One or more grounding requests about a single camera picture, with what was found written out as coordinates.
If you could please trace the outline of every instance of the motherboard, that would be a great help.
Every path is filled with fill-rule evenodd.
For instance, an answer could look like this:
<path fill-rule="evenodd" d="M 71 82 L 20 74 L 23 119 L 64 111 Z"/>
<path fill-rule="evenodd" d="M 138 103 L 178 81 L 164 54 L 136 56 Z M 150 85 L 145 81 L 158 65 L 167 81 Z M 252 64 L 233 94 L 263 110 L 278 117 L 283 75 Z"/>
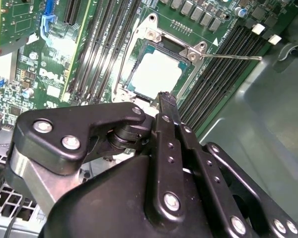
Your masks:
<path fill-rule="evenodd" d="M 0 129 L 169 91 L 201 132 L 297 13 L 295 0 L 0 0 Z"/>

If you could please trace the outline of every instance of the black cable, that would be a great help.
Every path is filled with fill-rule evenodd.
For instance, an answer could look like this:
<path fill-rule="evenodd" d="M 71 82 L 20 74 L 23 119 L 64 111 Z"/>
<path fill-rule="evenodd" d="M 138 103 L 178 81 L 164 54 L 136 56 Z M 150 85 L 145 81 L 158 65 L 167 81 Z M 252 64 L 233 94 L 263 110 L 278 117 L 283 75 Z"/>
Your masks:
<path fill-rule="evenodd" d="M 18 207 L 18 209 L 16 210 L 16 212 L 14 213 L 13 217 L 12 217 L 12 220 L 10 221 L 8 227 L 6 228 L 6 231 L 4 233 L 4 237 L 3 238 L 9 238 L 10 237 L 10 233 L 11 233 L 11 230 L 12 230 L 12 226 L 15 222 L 15 219 L 17 217 L 17 215 L 19 214 L 19 212 L 21 211 L 22 209 L 22 206 L 24 204 L 24 200 L 25 200 L 25 197 L 23 196 L 22 199 L 21 199 L 21 202 L 20 202 L 20 205 Z"/>

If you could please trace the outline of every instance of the silver screw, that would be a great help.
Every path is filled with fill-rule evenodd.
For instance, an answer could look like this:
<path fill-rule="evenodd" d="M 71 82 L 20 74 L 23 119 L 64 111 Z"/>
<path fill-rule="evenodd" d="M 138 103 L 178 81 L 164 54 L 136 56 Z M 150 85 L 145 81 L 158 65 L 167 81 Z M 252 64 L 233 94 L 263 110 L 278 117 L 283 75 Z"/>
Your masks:
<path fill-rule="evenodd" d="M 286 228 L 284 227 L 284 225 L 278 221 L 277 219 L 274 220 L 275 226 L 277 227 L 277 229 L 281 232 L 286 234 Z"/>
<path fill-rule="evenodd" d="M 164 119 L 166 122 L 170 122 L 170 119 L 167 116 L 162 116 L 162 119 Z"/>
<path fill-rule="evenodd" d="M 192 132 L 191 129 L 189 127 L 187 127 L 186 125 L 184 125 L 183 128 L 185 129 L 185 131 L 187 133 L 191 133 Z"/>
<path fill-rule="evenodd" d="M 298 234 L 298 230 L 292 222 L 287 221 L 287 226 L 292 233 Z"/>
<path fill-rule="evenodd" d="M 169 192 L 164 195 L 164 203 L 171 211 L 177 211 L 180 208 L 178 198 Z"/>
<path fill-rule="evenodd" d="M 138 115 L 141 114 L 140 109 L 139 108 L 136 108 L 136 107 L 133 108 L 133 112 L 136 113 L 136 114 L 138 114 Z"/>
<path fill-rule="evenodd" d="M 212 147 L 212 149 L 215 151 L 215 152 L 219 152 L 220 150 L 218 149 L 218 147 L 217 146 L 215 146 L 215 145 L 211 145 L 211 147 Z"/>
<path fill-rule="evenodd" d="M 232 222 L 232 225 L 234 227 L 234 229 L 240 233 L 240 234 L 245 234 L 246 233 L 246 228 L 243 224 L 243 222 L 236 216 L 233 216 L 230 221 Z"/>
<path fill-rule="evenodd" d="M 69 150 L 77 150 L 80 147 L 80 142 L 77 137 L 68 135 L 62 139 L 62 145 Z"/>
<path fill-rule="evenodd" d="M 38 120 L 33 124 L 33 128 L 39 133 L 48 133 L 53 127 L 52 125 L 44 120 Z"/>
<path fill-rule="evenodd" d="M 196 59 L 196 57 L 197 57 L 197 56 L 196 56 L 194 53 L 191 53 L 191 54 L 190 54 L 190 60 L 193 61 L 193 60 Z"/>

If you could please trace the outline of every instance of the blue clip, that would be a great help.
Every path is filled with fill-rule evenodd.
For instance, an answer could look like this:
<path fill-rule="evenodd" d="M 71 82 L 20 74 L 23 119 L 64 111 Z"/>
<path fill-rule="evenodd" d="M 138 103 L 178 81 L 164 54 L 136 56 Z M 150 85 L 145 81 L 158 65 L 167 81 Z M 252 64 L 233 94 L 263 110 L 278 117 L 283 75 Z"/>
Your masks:
<path fill-rule="evenodd" d="M 0 88 L 4 86 L 4 78 L 0 80 Z"/>
<path fill-rule="evenodd" d="M 48 37 L 45 35 L 50 31 L 50 26 L 49 23 L 54 23 L 55 22 L 55 15 L 50 15 L 50 16 L 46 16 L 43 15 L 41 18 L 41 26 L 40 26 L 40 35 L 42 37 L 43 40 L 46 41 L 46 44 L 50 47 L 52 45 L 51 40 L 48 39 Z"/>

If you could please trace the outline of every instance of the capacitor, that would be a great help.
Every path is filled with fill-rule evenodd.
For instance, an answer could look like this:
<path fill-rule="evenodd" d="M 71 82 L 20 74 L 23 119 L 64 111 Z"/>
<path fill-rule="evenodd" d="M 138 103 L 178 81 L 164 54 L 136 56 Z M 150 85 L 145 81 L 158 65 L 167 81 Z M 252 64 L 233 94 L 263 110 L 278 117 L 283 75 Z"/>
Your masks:
<path fill-rule="evenodd" d="M 247 10 L 241 7 L 235 8 L 235 15 L 241 18 L 244 18 L 247 14 Z"/>
<path fill-rule="evenodd" d="M 37 60 L 37 59 L 39 58 L 39 55 L 38 55 L 38 53 L 36 53 L 36 52 L 31 52 L 31 53 L 29 54 L 29 57 L 30 57 L 30 59 L 32 59 L 32 60 Z"/>
<path fill-rule="evenodd" d="M 23 98 L 29 99 L 34 95 L 34 90 L 32 88 L 27 88 L 22 92 Z"/>

